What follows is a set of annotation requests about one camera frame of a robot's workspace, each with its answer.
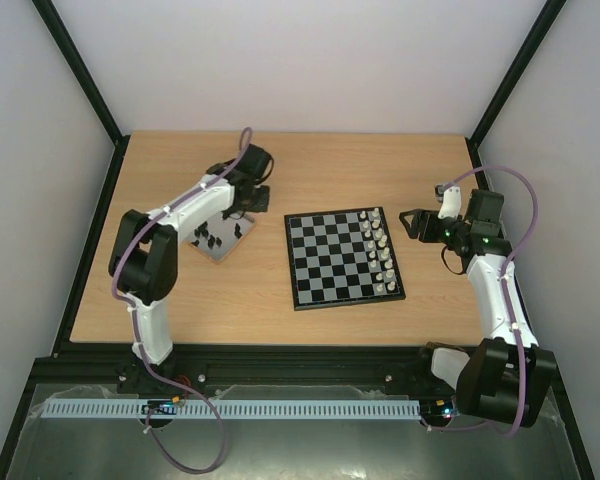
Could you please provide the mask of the black and silver chessboard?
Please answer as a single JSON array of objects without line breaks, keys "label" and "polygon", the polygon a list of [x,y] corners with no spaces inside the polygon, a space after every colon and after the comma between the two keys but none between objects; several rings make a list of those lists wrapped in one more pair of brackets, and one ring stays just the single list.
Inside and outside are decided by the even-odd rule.
[{"label": "black and silver chessboard", "polygon": [[[372,211],[380,210],[384,230],[381,239],[387,241],[389,258],[382,260],[378,247],[381,239],[375,238],[372,228]],[[360,213],[367,220],[360,220]],[[362,224],[371,226],[372,238],[366,239]],[[288,214],[284,226],[289,257],[291,291],[294,309],[349,306],[404,300],[406,289],[401,279],[395,248],[388,230],[388,222],[381,206],[354,208],[325,212]],[[375,249],[367,247],[375,241]],[[377,260],[370,261],[369,253],[376,252]],[[385,270],[384,263],[393,261],[393,268]],[[383,281],[375,275],[383,274]]]}]

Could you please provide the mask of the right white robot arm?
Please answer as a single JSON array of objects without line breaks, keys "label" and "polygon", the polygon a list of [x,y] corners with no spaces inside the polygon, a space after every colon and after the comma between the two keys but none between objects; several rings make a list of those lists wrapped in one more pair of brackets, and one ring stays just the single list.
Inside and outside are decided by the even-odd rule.
[{"label": "right white robot arm", "polygon": [[500,235],[503,195],[475,189],[465,211],[457,186],[442,189],[439,210],[400,213],[406,233],[422,243],[440,243],[456,254],[476,295],[484,339],[473,354],[430,343],[429,359],[416,379],[435,392],[449,385],[457,410],[490,422],[529,428],[539,415],[557,370],[552,352],[539,347],[515,285],[511,244]]}]

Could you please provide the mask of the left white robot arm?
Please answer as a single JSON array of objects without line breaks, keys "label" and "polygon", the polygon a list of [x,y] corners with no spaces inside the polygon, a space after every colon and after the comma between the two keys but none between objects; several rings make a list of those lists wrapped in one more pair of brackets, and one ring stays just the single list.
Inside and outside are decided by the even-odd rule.
[{"label": "left white robot arm", "polygon": [[112,296],[126,304],[133,328],[133,353],[151,365],[171,354],[167,297],[178,278],[179,248],[214,216],[264,211],[273,171],[270,153],[254,144],[210,167],[199,182],[171,202],[121,218],[108,265]]}]

